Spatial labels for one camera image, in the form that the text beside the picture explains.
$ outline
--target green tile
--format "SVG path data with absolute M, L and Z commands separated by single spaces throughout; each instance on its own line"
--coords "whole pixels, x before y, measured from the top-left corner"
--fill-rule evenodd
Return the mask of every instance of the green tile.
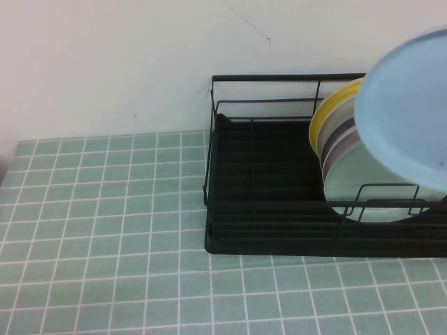
M 78 169 L 55 170 L 51 178 L 51 184 L 74 184 L 78 175 Z
M 272 269 L 244 270 L 245 292 L 272 292 L 275 291 Z
M 117 280 L 115 290 L 116 302 L 145 300 L 146 277 L 122 278 Z
M 57 169 L 78 168 L 81 154 L 59 155 L 56 161 Z
M 239 271 L 214 272 L 212 274 L 212 292 L 215 295 L 242 293 L 241 273 Z
M 86 260 L 60 260 L 57 263 L 54 279 L 56 281 L 72 281 L 84 276 Z
M 125 216 L 123 233 L 131 234 L 135 232 L 149 232 L 150 224 L 151 224 L 150 215 Z
M 58 239 L 62 237 L 65 220 L 40 221 L 37 226 L 36 239 Z
M 279 318 L 276 295 L 248 295 L 247 311 L 249 320 Z
M 180 195 L 182 203 L 182 211 L 194 211 L 204 209 L 202 192 L 187 192 Z
M 412 284 L 419 308 L 447 306 L 447 296 L 441 283 Z
M 107 166 L 104 173 L 104 181 L 127 180 L 129 166 Z
M 316 265 L 307 268 L 311 288 L 339 288 L 342 286 L 335 265 Z
M 106 165 L 129 165 L 131 163 L 131 151 L 110 152 L 107 155 Z
M 103 178 L 102 167 L 84 167 L 79 169 L 78 183 L 93 183 Z
M 155 163 L 155 150 L 138 150 L 132 154 L 132 164 Z
M 348 313 L 342 290 L 314 291 L 312 295 L 318 315 Z
M 30 241 L 37 223 L 14 223 L 10 225 L 5 241 Z
M 199 133 L 183 133 L 182 134 L 182 147 L 195 147 L 204 146 L 203 132 Z
M 37 143 L 35 155 L 57 154 L 61 141 L 42 141 Z
M 31 247 L 29 260 L 55 260 L 60 241 L 35 241 Z
M 70 208 L 70 218 L 86 218 L 95 216 L 96 200 L 73 201 Z
M 71 200 L 74 185 L 50 186 L 47 192 L 46 201 Z
M 158 149 L 156 152 L 157 163 L 180 162 L 180 148 Z
M 154 171 L 155 171 L 154 164 L 132 165 L 131 166 L 131 180 L 153 179 Z
M 28 263 L 22 282 L 39 283 L 43 281 L 50 281 L 55 264 L 56 262 L 54 260 L 48 262 Z
M 211 299 L 180 300 L 180 322 L 182 324 L 211 322 Z
M 36 142 L 19 142 L 15 148 L 15 156 L 30 156 L 35 147 Z
M 127 195 L 151 195 L 153 190 L 153 180 L 130 181 Z
M 278 267 L 275 269 L 275 274 L 279 291 L 306 290 L 308 288 L 304 267 Z
M 133 149 L 154 149 L 156 135 L 137 135 L 133 140 Z
M 357 315 L 353 319 L 357 334 L 385 335 L 390 333 L 384 315 Z
M 65 239 L 62 241 L 61 254 L 59 258 L 81 258 L 87 257 L 90 239 Z
M 149 274 L 165 274 L 177 272 L 179 266 L 177 253 L 156 253 L 151 255 Z
M 127 199 L 126 214 L 144 214 L 152 211 L 152 197 L 144 195 Z
M 95 152 L 92 154 L 83 154 L 81 167 L 83 168 L 91 168 L 95 166 L 104 166 L 105 165 L 105 152 Z
M 208 271 L 209 254 L 205 250 L 182 251 L 180 253 L 182 271 Z
M 81 140 L 62 140 L 60 154 L 74 154 L 82 152 L 84 141 Z
M 162 232 L 152 234 L 151 252 L 179 250 L 179 233 Z
M 43 309 L 14 311 L 9 334 L 39 334 L 43 319 Z
M 0 188 L 0 204 L 15 204 L 19 193 L 20 190 L 16 188 Z
M 97 218 L 95 225 L 95 235 L 121 234 L 122 216 L 112 216 L 107 218 Z
M 152 232 L 166 232 L 179 229 L 178 213 L 156 213 L 153 215 Z
M 158 148 L 180 147 L 180 134 L 160 134 Z
M 308 292 L 281 293 L 279 295 L 281 313 L 284 317 L 312 316 L 312 300 Z
M 416 307 L 408 285 L 380 287 L 379 292 L 387 311 Z
M 180 177 L 180 163 L 157 164 L 155 178 Z
M 124 198 L 99 200 L 98 216 L 122 215 Z
M 52 220 L 56 218 L 66 218 L 70 202 L 46 202 L 43 205 L 41 219 Z
M 49 308 L 45 316 L 45 333 L 72 332 L 75 329 L 77 307 Z
M 85 278 L 108 278 L 115 276 L 117 257 L 91 258 Z
M 345 286 L 373 285 L 371 271 L 367 263 L 340 264 L 340 274 Z
M 73 194 L 74 200 L 79 199 L 96 199 L 99 197 L 100 183 L 97 184 L 78 184 L 75 186 Z
M 371 262 L 377 284 L 405 283 L 405 275 L 399 261 Z
M 318 320 L 320 324 L 321 335 L 354 335 L 351 319 L 349 317 L 324 318 Z
M 132 149 L 132 136 L 110 138 L 109 151 Z
M 86 281 L 82 293 L 82 304 L 112 302 L 115 280 Z
M 85 142 L 85 152 L 91 151 L 106 151 L 109 143 L 109 138 L 87 138 Z
M 205 164 L 203 162 L 182 163 L 182 177 L 205 176 Z
M 148 253 L 149 234 L 124 235 L 121 240 L 121 254 Z
M 78 331 L 108 329 L 110 306 L 81 306 L 79 311 Z
M 431 260 L 402 260 L 410 281 L 437 281 L 438 275 Z
M 177 301 L 149 301 L 146 307 L 146 325 L 165 326 L 177 324 Z
M 423 311 L 422 315 L 429 334 L 447 334 L 447 311 Z
M 318 335 L 315 320 L 285 320 L 284 330 L 286 331 L 286 335 Z
M 17 286 L 0 286 L 0 309 L 14 307 Z
M 202 147 L 183 148 L 182 149 L 182 161 L 204 161 L 205 150 Z
M 79 282 L 53 283 L 50 292 L 49 306 L 77 305 L 81 295 Z
M 17 308 L 45 307 L 50 284 L 22 285 L 17 298 Z
M 378 312 L 382 310 L 375 288 L 349 288 L 346 297 L 352 313 Z
M 145 304 L 118 304 L 113 307 L 112 328 L 131 328 L 143 326 Z
M 18 204 L 15 208 L 13 221 L 34 221 L 39 218 L 42 204 Z
M 14 157 L 13 161 L 9 165 L 8 171 L 27 171 L 31 157 Z
M 180 274 L 182 297 L 202 297 L 210 295 L 210 274 Z
M 20 262 L 27 259 L 31 242 L 4 244 L 0 253 L 0 262 Z
M 165 299 L 178 297 L 178 275 L 150 276 L 147 291 L 148 299 Z
M 90 256 L 118 255 L 119 236 L 94 237 L 91 242 Z
M 126 181 L 104 183 L 101 187 L 101 198 L 125 197 L 126 194 L 127 194 Z
M 147 255 L 121 256 L 119 258 L 118 276 L 137 276 L 146 274 Z
M 394 335 L 423 335 L 427 333 L 418 312 L 390 313 L 388 320 Z
M 157 179 L 155 181 L 155 194 L 160 193 L 173 193 L 180 190 L 180 179 Z
M 68 220 L 64 237 L 91 236 L 93 222 L 93 218 L 77 218 Z
M 24 264 L 0 264 L 0 284 L 18 283 L 23 273 Z

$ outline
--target dish rack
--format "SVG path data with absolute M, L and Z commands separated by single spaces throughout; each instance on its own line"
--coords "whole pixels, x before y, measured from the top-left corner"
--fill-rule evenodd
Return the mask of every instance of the dish rack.
M 311 103 L 324 82 L 347 82 L 362 73 L 331 75 L 215 75 L 204 203 L 205 248 L 210 253 L 345 257 L 446 257 L 447 201 L 416 199 L 414 184 L 365 184 L 355 201 L 326 201 L 321 169 L 308 140 L 308 117 L 226 117 L 223 104 Z M 312 96 L 214 101 L 216 82 L 315 82 Z M 411 199 L 359 201 L 365 188 L 415 187 Z M 332 208 L 344 207 L 338 214 Z M 405 208 L 409 218 L 368 223 L 347 216 L 355 207 Z

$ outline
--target yellow plate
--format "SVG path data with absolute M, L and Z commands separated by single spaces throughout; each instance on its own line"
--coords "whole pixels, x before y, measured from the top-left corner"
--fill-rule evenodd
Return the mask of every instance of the yellow plate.
M 309 142 L 312 146 L 312 150 L 316 153 L 316 137 L 320 131 L 320 127 L 323 124 L 330 111 L 333 110 L 344 99 L 348 98 L 352 94 L 356 93 L 362 84 L 363 78 L 359 78 L 349 82 L 346 86 L 335 91 L 326 99 L 324 99 L 315 111 L 314 116 L 310 122 L 309 127 Z

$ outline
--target countertop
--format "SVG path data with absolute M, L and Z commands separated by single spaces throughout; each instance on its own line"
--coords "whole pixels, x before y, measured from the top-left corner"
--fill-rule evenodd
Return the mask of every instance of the countertop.
M 447 260 L 208 254 L 206 139 L 19 143 L 0 334 L 447 334 Z

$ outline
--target light blue plate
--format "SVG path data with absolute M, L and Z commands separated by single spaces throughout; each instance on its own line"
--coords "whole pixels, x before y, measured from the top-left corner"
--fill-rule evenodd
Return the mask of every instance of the light blue plate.
M 447 192 L 447 28 L 418 36 L 366 75 L 354 117 L 371 154 L 394 173 Z

